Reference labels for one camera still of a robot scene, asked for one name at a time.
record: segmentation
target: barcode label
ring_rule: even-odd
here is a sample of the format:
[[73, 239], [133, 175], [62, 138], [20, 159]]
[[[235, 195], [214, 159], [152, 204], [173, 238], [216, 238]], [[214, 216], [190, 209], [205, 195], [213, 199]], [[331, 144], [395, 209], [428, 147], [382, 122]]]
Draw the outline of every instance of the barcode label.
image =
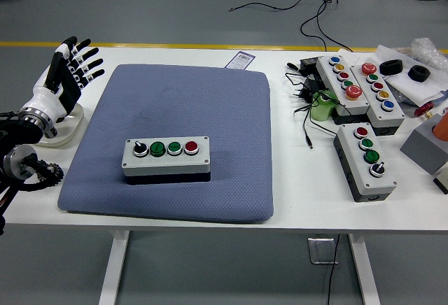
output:
[[227, 69], [246, 69], [247, 66], [255, 59], [254, 55], [250, 55], [243, 51], [239, 51], [237, 55], [225, 66]]

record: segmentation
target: black selector switch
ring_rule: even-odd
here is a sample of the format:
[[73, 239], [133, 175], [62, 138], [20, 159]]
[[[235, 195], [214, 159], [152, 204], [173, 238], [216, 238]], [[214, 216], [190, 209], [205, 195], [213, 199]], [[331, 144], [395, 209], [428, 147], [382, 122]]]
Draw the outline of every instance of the black selector switch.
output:
[[149, 148], [145, 143], [135, 142], [134, 155], [136, 157], [145, 157], [149, 153]]
[[369, 172], [372, 176], [376, 178], [381, 178], [384, 175], [384, 162], [381, 162], [379, 164], [373, 164]]

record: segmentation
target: metal bracket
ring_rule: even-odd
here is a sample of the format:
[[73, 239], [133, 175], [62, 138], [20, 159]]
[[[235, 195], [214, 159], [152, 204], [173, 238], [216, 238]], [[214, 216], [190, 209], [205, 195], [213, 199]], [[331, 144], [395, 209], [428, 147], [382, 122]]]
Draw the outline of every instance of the metal bracket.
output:
[[333, 264], [335, 240], [332, 238], [308, 239], [309, 258], [312, 264]]

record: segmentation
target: push button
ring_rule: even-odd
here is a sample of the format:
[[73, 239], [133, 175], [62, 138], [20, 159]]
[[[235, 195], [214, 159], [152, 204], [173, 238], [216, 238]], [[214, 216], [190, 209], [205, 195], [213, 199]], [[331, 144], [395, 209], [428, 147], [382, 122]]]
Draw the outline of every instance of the push button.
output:
[[149, 150], [151, 152], [151, 155], [154, 157], [161, 157], [167, 151], [167, 149], [165, 149], [164, 143], [159, 141], [152, 143], [149, 147]]
[[359, 141], [359, 147], [363, 151], [370, 150], [373, 148], [373, 142], [370, 139], [361, 139]]
[[345, 80], [343, 83], [341, 83], [341, 87], [343, 90], [346, 90], [348, 86], [353, 85], [351, 81]]
[[331, 57], [329, 60], [328, 60], [328, 63], [331, 65], [331, 66], [334, 66], [334, 65], [336, 65], [336, 64], [339, 64], [341, 62], [341, 59], [339, 58], [339, 57]]
[[345, 92], [346, 92], [347, 99], [352, 100], [352, 101], [357, 100], [357, 98], [359, 98], [361, 96], [361, 94], [363, 93], [362, 89], [355, 85], [348, 86], [347, 89], [345, 90]]
[[171, 142], [168, 145], [168, 154], [171, 156], [177, 156], [182, 153], [182, 145], [179, 142]]
[[372, 90], [374, 92], [379, 92], [380, 90], [383, 90], [384, 86], [382, 83], [373, 83]]
[[365, 79], [368, 83], [375, 83], [379, 80], [378, 75], [376, 74], [369, 74]]
[[377, 67], [374, 64], [366, 62], [361, 66], [361, 71], [365, 76], [368, 76], [369, 74], [375, 73], [377, 71]]
[[338, 79], [341, 83], [343, 83], [345, 80], [348, 80], [349, 77], [350, 77], [349, 74], [346, 73], [346, 72], [341, 72], [341, 73], [339, 73], [339, 74], [337, 75], [337, 79]]
[[383, 101], [383, 103], [381, 104], [381, 109], [383, 111], [392, 111], [393, 107], [394, 107], [393, 102], [389, 100]]
[[364, 154], [364, 160], [369, 164], [375, 164], [379, 161], [379, 153], [375, 150], [368, 150]]
[[185, 153], [189, 156], [196, 155], [199, 152], [199, 146], [194, 141], [189, 141], [183, 146]]
[[344, 65], [341, 65], [341, 64], [336, 64], [333, 67], [333, 72], [335, 72], [335, 73], [341, 73], [344, 70], [345, 70], [345, 67], [344, 67]]
[[356, 128], [356, 130], [354, 131], [354, 135], [357, 139], [364, 139], [368, 134], [369, 132], [364, 127]]
[[377, 100], [378, 101], [385, 101], [385, 100], [387, 100], [389, 98], [389, 93], [388, 92], [385, 92], [385, 91], [379, 91], [378, 93], [377, 93]]

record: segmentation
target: floor stripe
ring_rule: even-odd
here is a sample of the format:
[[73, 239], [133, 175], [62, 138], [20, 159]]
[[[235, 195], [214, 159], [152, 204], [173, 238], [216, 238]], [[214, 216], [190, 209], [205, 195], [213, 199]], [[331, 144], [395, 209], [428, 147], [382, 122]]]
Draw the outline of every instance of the floor stripe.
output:
[[[0, 41], [4, 48], [56, 48], [60, 42], [52, 41]], [[276, 46], [276, 45], [221, 45], [221, 44], [155, 44], [155, 43], [92, 43], [99, 48], [183, 48], [198, 50], [271, 50], [271, 51], [324, 51], [323, 46]], [[340, 47], [328, 46], [330, 52]], [[376, 48], [351, 48], [354, 52], [374, 52]], [[448, 54], [448, 49], [439, 50]]]

